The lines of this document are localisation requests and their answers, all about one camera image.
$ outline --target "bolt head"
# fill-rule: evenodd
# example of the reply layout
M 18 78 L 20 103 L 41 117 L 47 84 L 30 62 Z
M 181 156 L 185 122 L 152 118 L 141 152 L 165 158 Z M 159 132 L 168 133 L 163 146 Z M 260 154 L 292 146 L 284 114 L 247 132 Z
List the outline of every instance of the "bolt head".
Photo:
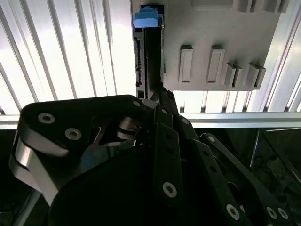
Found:
M 238 210 L 231 204 L 226 205 L 226 210 L 228 214 L 234 219 L 234 220 L 239 220 L 239 212 Z
M 69 140 L 79 140 L 79 139 L 81 139 L 81 132 L 78 129 L 69 128 L 69 129 L 66 129 L 65 136 Z
M 137 107 L 140 107 L 140 103 L 137 101 L 133 101 L 133 104 L 136 105 Z
M 211 143 L 215 143 L 215 139 L 212 136 L 208 136 L 208 140 L 210 140 Z
M 164 114 L 168 114 L 167 110 L 165 110 L 165 109 L 162 109 L 161 111 L 162 111 Z
M 177 196 L 177 189 L 175 186 L 170 182 L 165 182 L 162 186 L 163 192 L 169 197 L 169 198 L 175 198 Z
M 55 122 L 55 117 L 49 113 L 41 113 L 38 115 L 38 120 L 44 124 L 51 124 Z
M 189 124 L 189 121 L 187 119 L 185 119 L 185 118 L 182 118 L 182 122 L 184 122 L 187 125 Z

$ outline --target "screw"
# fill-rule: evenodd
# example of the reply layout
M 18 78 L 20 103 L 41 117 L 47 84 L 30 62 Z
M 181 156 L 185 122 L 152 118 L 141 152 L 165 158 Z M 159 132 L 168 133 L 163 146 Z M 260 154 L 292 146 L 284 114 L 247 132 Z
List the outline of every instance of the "screw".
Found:
M 55 117 L 49 113 L 41 113 L 38 115 L 38 119 L 40 122 L 44 124 L 51 124 L 55 122 Z
M 69 128 L 65 131 L 65 136 L 70 140 L 79 140 L 81 138 L 81 132 L 75 128 Z
M 185 118 L 182 118 L 182 122 L 184 122 L 185 124 L 189 124 L 189 121 Z
M 163 184 L 163 192 L 169 197 L 169 198 L 175 198 L 177 196 L 177 189 L 175 186 L 170 182 L 165 182 Z
M 239 220 L 240 218 L 239 212 L 234 206 L 232 206 L 231 204 L 227 204 L 226 210 L 233 219 Z
M 165 110 L 165 109 L 162 109 L 161 111 L 162 111 L 164 114 L 168 114 L 167 110 Z
M 137 101 L 133 101 L 133 104 L 136 105 L 137 107 L 140 107 L 140 103 Z
M 211 143 L 215 143 L 215 139 L 212 136 L 208 136 L 208 140 L 210 140 Z
M 273 218 L 275 220 L 277 219 L 277 214 L 271 207 L 269 207 L 269 206 L 267 207 L 267 212 L 271 216 L 271 218 Z
M 287 213 L 283 210 L 283 209 L 281 209 L 281 208 L 278 208 L 278 211 L 279 211 L 279 213 L 280 213 L 280 215 L 284 218 L 284 219 L 288 219 L 288 215 L 287 215 Z

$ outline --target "blue block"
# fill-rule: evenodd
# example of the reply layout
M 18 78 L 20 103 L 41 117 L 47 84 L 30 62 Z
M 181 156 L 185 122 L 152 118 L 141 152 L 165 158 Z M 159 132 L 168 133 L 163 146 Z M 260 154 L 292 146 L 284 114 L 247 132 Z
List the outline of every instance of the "blue block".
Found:
M 158 12 L 156 8 L 145 7 L 133 17 L 134 28 L 158 27 Z

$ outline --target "gray panel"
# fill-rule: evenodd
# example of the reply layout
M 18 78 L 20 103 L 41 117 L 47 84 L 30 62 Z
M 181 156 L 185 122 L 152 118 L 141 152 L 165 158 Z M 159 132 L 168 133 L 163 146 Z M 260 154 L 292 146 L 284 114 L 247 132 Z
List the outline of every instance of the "gray panel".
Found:
M 236 10 L 243 13 L 249 13 L 251 11 L 251 5 L 253 0 L 239 0 L 237 2 Z
M 280 13 L 241 13 L 241 1 L 231 9 L 196 11 L 190 1 L 167 0 L 165 16 L 164 59 L 165 87 L 170 90 L 229 90 L 224 85 L 228 63 L 237 63 L 242 74 L 251 62 L 264 65 Z M 193 46 L 190 83 L 179 83 L 180 47 Z M 211 47 L 221 45 L 225 50 L 220 78 L 207 83 Z M 246 85 L 230 90 L 250 91 Z
M 193 49 L 192 46 L 181 46 L 179 82 L 189 82 Z
M 241 76 L 242 76 L 242 68 L 236 64 L 231 65 L 228 64 L 228 69 L 225 78 L 225 86 L 229 89 L 232 87 L 236 87 L 239 85 Z
M 225 85 L 229 88 L 233 86 L 235 72 L 236 72 L 236 68 L 234 66 L 231 66 L 231 64 L 228 64 Z
M 233 0 L 191 0 L 195 10 L 221 10 L 229 9 L 233 5 Z
M 249 70 L 244 77 L 243 83 L 249 87 L 253 88 L 255 86 L 255 82 L 258 76 L 259 68 L 253 64 L 249 64 Z
M 225 50 L 218 46 L 212 46 L 209 60 L 209 69 L 207 75 L 207 82 L 216 82 L 222 70 L 222 63 L 224 61 Z

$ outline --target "dark floor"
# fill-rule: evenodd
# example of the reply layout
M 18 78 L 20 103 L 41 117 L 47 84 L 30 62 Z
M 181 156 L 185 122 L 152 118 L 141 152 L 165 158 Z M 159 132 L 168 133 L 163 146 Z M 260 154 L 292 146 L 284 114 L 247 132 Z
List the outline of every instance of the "dark floor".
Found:
M 246 167 L 249 167 L 257 129 L 197 129 L 196 132 L 198 135 L 207 132 L 212 133 L 235 154 Z M 269 133 L 275 146 L 287 155 L 294 167 L 301 173 L 301 129 Z M 32 192 L 29 186 L 14 178 L 8 169 L 8 158 L 14 135 L 14 130 L 0 130 L 0 172 L 1 184 L 3 185 L 0 186 L 0 212 L 12 212 L 10 216 L 7 215 L 8 221 L 10 218 L 14 220 L 18 216 L 26 198 Z M 267 155 L 268 149 L 269 148 L 260 141 L 256 153 Z M 46 216 L 47 209 L 45 201 L 43 198 L 40 198 L 25 225 L 41 225 Z M 10 224 L 6 224 L 4 221 L 2 223 L 0 218 L 0 226 L 2 225 L 8 226 Z

